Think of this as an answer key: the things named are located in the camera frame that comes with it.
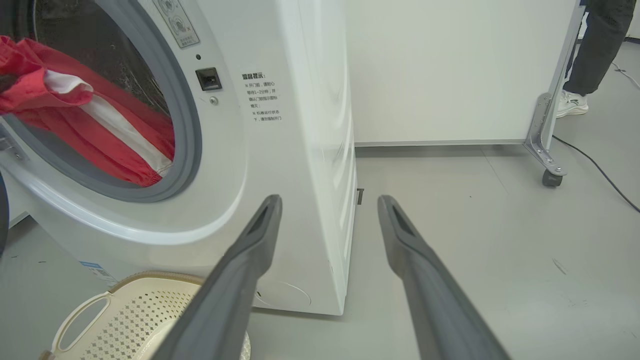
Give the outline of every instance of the floor scuff mark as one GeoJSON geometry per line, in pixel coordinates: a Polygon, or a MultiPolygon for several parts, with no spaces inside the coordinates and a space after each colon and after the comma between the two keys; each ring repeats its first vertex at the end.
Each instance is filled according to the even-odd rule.
{"type": "Polygon", "coordinates": [[[552,258],[551,260],[554,261],[554,265],[556,266],[556,268],[558,268],[558,270],[560,270],[563,274],[566,275],[566,273],[569,272],[569,270],[567,270],[562,264],[560,264],[560,261],[552,258]]]}

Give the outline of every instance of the person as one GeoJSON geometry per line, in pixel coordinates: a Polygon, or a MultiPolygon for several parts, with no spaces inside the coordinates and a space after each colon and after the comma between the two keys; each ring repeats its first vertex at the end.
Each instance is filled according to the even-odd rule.
{"type": "Polygon", "coordinates": [[[636,0],[587,0],[586,6],[587,30],[571,76],[560,93],[557,117],[582,115],[589,110],[587,94],[598,90],[625,41],[636,0]]]}

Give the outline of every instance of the control panel label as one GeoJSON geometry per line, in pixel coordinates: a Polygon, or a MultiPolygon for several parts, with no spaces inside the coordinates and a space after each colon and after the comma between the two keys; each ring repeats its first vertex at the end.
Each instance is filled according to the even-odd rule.
{"type": "Polygon", "coordinates": [[[154,0],[160,15],[164,18],[171,34],[180,48],[200,42],[191,21],[178,0],[154,0]]]}

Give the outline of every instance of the red clothing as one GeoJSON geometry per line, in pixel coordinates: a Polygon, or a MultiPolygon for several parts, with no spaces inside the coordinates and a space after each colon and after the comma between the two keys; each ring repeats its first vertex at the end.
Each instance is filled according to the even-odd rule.
{"type": "Polygon", "coordinates": [[[19,76],[16,84],[0,94],[0,113],[13,113],[29,125],[52,131],[112,176],[140,186],[162,179],[157,169],[79,107],[90,103],[94,94],[114,107],[162,155],[173,160],[171,119],[66,54],[30,39],[16,44],[1,36],[0,74],[19,76]],[[48,70],[77,76],[91,85],[93,92],[81,86],[67,94],[55,92],[44,82],[48,70]]]}

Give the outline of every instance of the washing machine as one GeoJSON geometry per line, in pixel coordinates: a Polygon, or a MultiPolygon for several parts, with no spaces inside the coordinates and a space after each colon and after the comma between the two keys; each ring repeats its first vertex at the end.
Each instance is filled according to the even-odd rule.
{"type": "Polygon", "coordinates": [[[341,315],[356,171],[341,0],[0,0],[2,35],[80,61],[170,117],[150,186],[4,114],[7,187],[87,271],[206,276],[261,202],[283,202],[254,306],[341,315]]]}

